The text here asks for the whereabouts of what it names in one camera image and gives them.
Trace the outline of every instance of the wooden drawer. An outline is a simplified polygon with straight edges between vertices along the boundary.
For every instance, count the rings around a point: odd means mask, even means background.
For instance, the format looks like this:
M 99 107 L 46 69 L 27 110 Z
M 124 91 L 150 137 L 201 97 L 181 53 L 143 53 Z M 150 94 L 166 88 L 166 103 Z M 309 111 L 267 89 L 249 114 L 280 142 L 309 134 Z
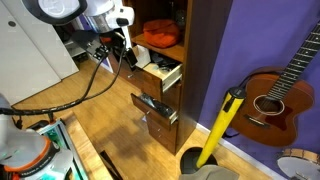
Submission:
M 116 73 L 118 70 L 118 67 L 119 67 L 118 61 L 112 55 L 109 56 L 109 61 L 110 61 L 113 72 Z M 132 71 L 130 69 L 129 64 L 123 60 L 122 64 L 121 64 L 119 76 L 126 79 L 128 82 L 130 82 L 131 84 L 133 84 L 137 88 L 141 89 L 142 88 L 142 77 L 143 77 L 142 72 L 143 72 L 143 70 L 138 67 L 134 71 Z
M 163 93 L 161 102 L 169 107 L 178 110 L 180 104 L 181 95 L 181 82 L 177 82 L 170 87 L 165 93 Z
M 148 103 L 144 102 L 140 97 L 131 93 L 131 98 L 133 104 L 139 108 L 142 112 L 146 113 L 146 115 L 161 125 L 163 128 L 170 130 L 172 123 L 177 120 L 178 114 L 175 111 L 171 116 L 165 117 L 160 114 L 155 108 L 153 108 Z
M 178 121 L 175 121 L 172 124 L 172 128 L 170 131 L 161 129 L 161 126 L 157 125 L 157 123 L 154 122 L 152 119 L 148 118 L 148 116 L 147 116 L 147 123 L 148 123 L 149 134 L 155 140 L 157 140 L 162 146 L 168 149 L 172 154 L 175 154 Z
M 143 68 L 142 92 L 162 101 L 162 95 L 181 79 L 181 64 L 170 72 L 159 70 L 158 65 L 149 63 Z
M 164 137 L 172 143 L 176 143 L 178 121 L 175 121 L 171 125 L 171 129 L 167 130 L 163 128 L 160 124 L 158 124 L 156 121 L 151 119 L 148 115 L 146 115 L 146 118 L 149 132 L 152 132 L 154 135 L 158 137 Z

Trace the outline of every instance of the cable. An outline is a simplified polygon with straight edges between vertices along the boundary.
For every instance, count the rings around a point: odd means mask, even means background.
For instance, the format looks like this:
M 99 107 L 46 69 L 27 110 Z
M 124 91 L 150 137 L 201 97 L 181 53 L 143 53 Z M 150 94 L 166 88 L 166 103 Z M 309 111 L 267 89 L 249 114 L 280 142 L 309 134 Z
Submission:
M 64 104 L 64 105 L 61 105 L 61 106 L 56 106 L 56 107 L 51 107 L 51 108 L 45 108 L 45 109 L 31 109 L 31 110 L 20 110 L 20 109 L 8 109 L 8 108 L 0 108 L 0 114 L 4 114 L 4 115 L 18 115 L 18 116 L 28 116 L 28 115 L 41 115 L 41 114 L 49 114 L 49 113 L 54 113 L 54 112 L 58 112 L 58 111 L 62 111 L 62 110 L 65 110 L 65 109 L 68 109 L 68 108 L 71 108 L 73 106 L 76 106 L 80 103 L 82 103 L 83 101 L 86 101 L 86 100 L 89 100 L 89 99 L 92 99 L 96 96 L 99 96 L 101 95 L 102 93 L 106 92 L 108 89 L 110 89 L 112 87 L 112 85 L 115 83 L 118 75 L 119 75 L 119 72 L 120 72 L 120 67 L 121 67 L 121 62 L 122 62 L 122 57 L 124 55 L 124 52 L 125 52 L 125 48 L 126 48 L 126 39 L 125 37 L 123 37 L 120 33 L 115 33 L 117 36 L 119 36 L 123 41 L 124 41 L 124 46 L 122 48 L 122 52 L 121 52 L 121 56 L 120 56 L 120 59 L 119 59 L 119 67 L 118 67 L 118 70 L 117 70 L 117 74 L 116 76 L 113 78 L 112 82 L 107 86 L 107 88 L 105 88 L 104 90 L 100 91 L 99 93 L 96 93 L 92 96 L 88 96 L 88 93 L 92 87 L 92 84 L 93 84 L 93 81 L 94 81 L 94 78 L 96 76 L 96 73 L 98 71 L 98 68 L 99 66 L 101 65 L 101 63 L 103 62 L 103 60 L 106 58 L 106 57 L 103 57 L 101 58 L 101 60 L 97 63 L 92 75 L 91 75 L 91 79 L 88 83 L 88 86 L 87 86 L 87 89 L 86 91 L 84 92 L 84 94 L 82 95 L 82 97 L 80 99 L 77 99 L 73 102 L 70 102 L 70 103 L 67 103 L 67 104 Z
M 121 68 L 121 64 L 122 64 L 122 57 L 123 57 L 123 55 L 124 55 L 126 46 L 127 46 L 127 42 L 126 42 L 126 40 L 124 39 L 124 47 L 122 48 L 122 51 L 121 51 L 121 54 L 120 54 L 119 66 L 118 66 L 118 69 L 117 69 L 117 73 L 116 73 L 115 77 L 113 78 L 113 80 L 111 81 L 111 83 L 110 83 L 104 90 L 102 90 L 102 91 L 100 91 L 100 92 L 98 92 L 98 93 L 96 93 L 96 94 L 94 94 L 94 95 L 91 95 L 91 96 L 86 97 L 86 98 L 84 99 L 85 101 L 86 101 L 86 100 L 89 100 L 89 99 L 92 99 L 92 98 L 94 98 L 94 97 L 97 97 L 97 96 L 101 95 L 102 93 L 106 92 L 106 91 L 109 90 L 109 89 L 112 87 L 112 85 L 116 82 L 116 80 L 117 80 L 117 78 L 118 78 L 118 76 L 119 76 L 119 73 L 120 73 L 120 68 Z
M 252 73 L 252 74 L 249 74 L 247 77 L 245 77 L 242 82 L 239 84 L 238 87 L 245 87 L 245 83 L 246 81 L 251 78 L 252 76 L 255 76 L 255 75 L 259 75 L 259 74 L 279 74 L 279 71 L 267 71 L 267 72 L 256 72 L 256 73 Z

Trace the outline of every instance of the guitar neck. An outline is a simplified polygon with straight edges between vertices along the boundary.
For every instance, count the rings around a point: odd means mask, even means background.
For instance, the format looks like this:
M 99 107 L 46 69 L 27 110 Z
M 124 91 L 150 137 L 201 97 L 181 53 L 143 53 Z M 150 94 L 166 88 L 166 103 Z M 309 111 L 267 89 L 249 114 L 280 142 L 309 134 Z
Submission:
M 313 28 L 302 46 L 293 56 L 279 79 L 270 89 L 268 96 L 281 100 L 299 79 L 302 72 L 320 49 L 320 21 Z

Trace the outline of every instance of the white cabinet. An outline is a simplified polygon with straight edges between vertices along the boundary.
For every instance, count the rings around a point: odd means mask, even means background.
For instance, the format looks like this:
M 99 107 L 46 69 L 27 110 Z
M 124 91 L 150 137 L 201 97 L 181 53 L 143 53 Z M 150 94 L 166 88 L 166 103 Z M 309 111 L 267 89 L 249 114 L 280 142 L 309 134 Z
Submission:
M 0 92 L 11 105 L 61 80 L 3 1 L 0 1 L 0 40 Z
M 31 15 L 21 0 L 1 1 L 60 79 L 78 71 L 77 66 L 52 25 L 46 24 Z

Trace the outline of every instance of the open drawer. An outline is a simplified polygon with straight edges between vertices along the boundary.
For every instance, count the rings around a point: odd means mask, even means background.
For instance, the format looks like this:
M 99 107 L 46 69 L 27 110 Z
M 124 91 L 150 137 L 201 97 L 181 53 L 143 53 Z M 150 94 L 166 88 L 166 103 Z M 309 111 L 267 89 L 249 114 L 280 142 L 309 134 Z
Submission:
M 143 84 L 141 90 L 150 96 L 162 100 L 163 93 L 168 91 L 182 76 L 182 65 L 171 71 L 161 70 L 157 64 L 149 63 L 143 68 Z
M 160 111 L 159 108 L 156 108 L 159 107 L 157 106 L 158 103 L 148 102 L 144 95 L 145 94 L 136 96 L 131 93 L 133 104 L 142 112 L 144 112 L 148 116 L 148 118 L 152 119 L 165 129 L 170 130 L 174 121 L 178 119 L 177 111 L 174 111 L 170 107 L 170 110 L 166 110 L 166 107 L 164 107 L 165 110 L 162 109 Z

